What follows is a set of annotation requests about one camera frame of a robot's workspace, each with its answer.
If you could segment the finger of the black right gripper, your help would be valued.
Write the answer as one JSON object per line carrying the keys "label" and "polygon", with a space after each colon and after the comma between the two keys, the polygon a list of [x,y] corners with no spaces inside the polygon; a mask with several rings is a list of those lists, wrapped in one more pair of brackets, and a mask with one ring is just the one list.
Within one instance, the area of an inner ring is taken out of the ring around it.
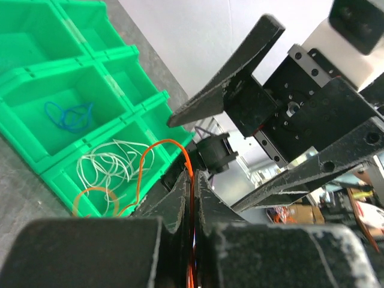
{"label": "finger of the black right gripper", "polygon": [[284,30],[274,16],[262,15],[206,86],[173,112],[167,126],[177,127],[226,112],[244,137],[255,135],[277,104],[252,73]]}
{"label": "finger of the black right gripper", "polygon": [[383,120],[372,117],[300,165],[285,170],[232,205],[235,212],[286,206],[383,151]]}

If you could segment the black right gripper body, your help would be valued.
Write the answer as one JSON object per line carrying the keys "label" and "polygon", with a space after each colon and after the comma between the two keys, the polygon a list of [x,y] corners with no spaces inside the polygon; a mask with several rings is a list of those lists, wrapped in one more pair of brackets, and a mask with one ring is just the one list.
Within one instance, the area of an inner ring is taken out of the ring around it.
{"label": "black right gripper body", "polygon": [[273,106],[255,138],[279,167],[310,148],[320,152],[381,116],[338,73],[325,71],[316,54],[294,44],[263,85]]}

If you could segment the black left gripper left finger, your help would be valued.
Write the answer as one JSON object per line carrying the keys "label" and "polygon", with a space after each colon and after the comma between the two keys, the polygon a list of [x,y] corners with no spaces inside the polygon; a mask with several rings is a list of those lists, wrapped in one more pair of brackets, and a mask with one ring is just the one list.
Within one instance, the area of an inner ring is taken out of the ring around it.
{"label": "black left gripper left finger", "polygon": [[182,172],[148,217],[51,218],[28,223],[1,268],[2,287],[186,287],[187,200]]}

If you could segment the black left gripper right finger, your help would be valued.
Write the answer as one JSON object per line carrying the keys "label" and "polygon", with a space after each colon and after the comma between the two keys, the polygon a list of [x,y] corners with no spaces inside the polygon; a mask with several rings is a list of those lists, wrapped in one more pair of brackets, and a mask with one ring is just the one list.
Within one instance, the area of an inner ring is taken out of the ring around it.
{"label": "black left gripper right finger", "polygon": [[202,287],[380,287],[373,259],[340,224],[252,224],[194,175],[197,273]]}

